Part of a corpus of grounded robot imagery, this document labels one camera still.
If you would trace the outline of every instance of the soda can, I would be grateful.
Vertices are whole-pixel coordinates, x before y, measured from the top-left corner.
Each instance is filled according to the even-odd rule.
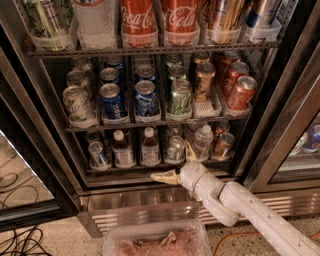
[[[209,63],[210,55],[207,52],[195,52],[191,55],[188,76],[189,82],[193,86],[196,77],[196,69],[200,63]]]
[[[142,80],[156,81],[156,70],[150,65],[141,65],[137,68],[135,83]]]
[[[96,167],[104,167],[110,164],[106,150],[100,141],[91,142],[88,151]]]
[[[138,116],[149,117],[160,113],[157,90],[151,81],[142,80],[136,83],[134,97]]]
[[[150,46],[152,39],[143,41],[139,36],[153,32],[155,26],[153,1],[121,0],[120,6],[123,33],[130,35],[128,44],[135,48]]]
[[[166,159],[182,160],[184,159],[185,141],[180,136],[172,136],[166,148]]]
[[[104,115],[108,119],[115,120],[128,116],[125,99],[118,85],[104,84],[99,93]]]
[[[223,84],[229,66],[237,61],[241,61],[241,55],[238,51],[226,50],[221,55],[216,56],[217,81],[219,85]]]
[[[232,87],[227,100],[228,108],[244,110],[257,90],[257,82],[250,76],[240,76]]]
[[[226,76],[224,78],[224,81],[221,84],[221,91],[226,100],[228,99],[231,89],[235,84],[235,82],[237,81],[237,79],[240,76],[248,76],[248,75],[249,75],[249,66],[244,62],[237,61],[232,63],[229,66]]]
[[[181,33],[191,33],[196,24],[197,0],[170,0],[166,13],[166,31],[172,33],[170,43],[185,45],[190,41],[181,40]]]
[[[103,142],[103,135],[101,131],[89,131],[85,135],[88,145],[95,141]]]
[[[214,148],[212,151],[212,154],[215,157],[227,157],[233,144],[234,144],[235,138],[234,136],[229,132],[223,132],[220,134]]]
[[[320,122],[313,122],[308,127],[306,142],[302,145],[302,150],[306,153],[313,153],[320,149]]]
[[[100,72],[100,83],[103,84],[117,84],[121,86],[119,71],[115,68],[104,68]]]
[[[88,93],[90,100],[94,97],[94,86],[90,77],[81,69],[74,68],[67,74],[67,86],[79,86]]]
[[[63,103],[72,122],[84,122],[94,118],[88,94],[79,86],[69,86],[63,91]]]
[[[214,76],[215,67],[211,63],[200,63],[197,66],[196,81],[193,87],[193,98],[195,102],[208,101]]]
[[[189,81],[178,79],[172,82],[168,113],[182,115],[191,111],[192,87]]]

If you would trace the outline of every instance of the red can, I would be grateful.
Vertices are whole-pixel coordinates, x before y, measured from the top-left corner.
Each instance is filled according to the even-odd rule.
[[[241,61],[241,55],[238,51],[226,50],[220,56],[218,63],[216,64],[217,81],[220,85],[224,81],[229,66],[236,61]]]
[[[147,35],[153,32],[155,18],[152,0],[121,0],[123,33],[132,36]],[[152,42],[141,42],[141,39],[130,37],[132,47],[145,47]]]
[[[194,31],[196,22],[197,0],[168,1],[166,14],[166,31],[170,33],[190,33]],[[170,41],[171,44],[181,45],[178,38]]]
[[[249,66],[241,61],[232,63],[229,66],[228,72],[221,85],[221,90],[225,99],[228,99],[233,85],[237,82],[240,76],[249,75]]]
[[[233,110],[244,110],[257,90],[257,82],[251,76],[240,76],[232,87],[227,105]]]

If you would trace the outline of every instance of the label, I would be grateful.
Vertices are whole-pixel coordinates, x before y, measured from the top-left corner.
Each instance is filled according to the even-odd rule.
[[[132,147],[127,149],[114,149],[115,162],[117,165],[131,165],[134,163]]]
[[[153,147],[141,146],[142,162],[147,164],[158,164],[160,161],[159,145]]]

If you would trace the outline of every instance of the blue can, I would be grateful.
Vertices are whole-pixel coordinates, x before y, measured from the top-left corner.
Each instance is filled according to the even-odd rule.
[[[104,84],[99,92],[104,115],[108,119],[115,120],[128,116],[125,99],[118,85]]]
[[[308,127],[307,140],[302,145],[302,150],[307,153],[313,153],[320,149],[320,122],[313,122]]]
[[[100,83],[103,84],[117,84],[121,87],[121,79],[119,71],[115,68],[104,68],[100,72]]]
[[[134,94],[138,116],[151,117],[160,113],[158,95],[154,83],[148,80],[136,83]]]
[[[156,70],[150,65],[141,65],[137,68],[135,83],[143,80],[156,81]]]

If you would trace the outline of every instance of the plastic bottle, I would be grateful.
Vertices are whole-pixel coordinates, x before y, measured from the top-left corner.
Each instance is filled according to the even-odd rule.
[[[152,127],[146,127],[141,136],[141,164],[155,166],[160,163],[159,140]]]
[[[121,130],[113,133],[112,151],[115,155],[115,164],[120,168],[129,168],[135,165],[134,154],[129,140],[126,140]]]
[[[202,162],[209,158],[209,150],[213,141],[213,133],[210,125],[204,125],[194,134],[192,149],[197,159]]]

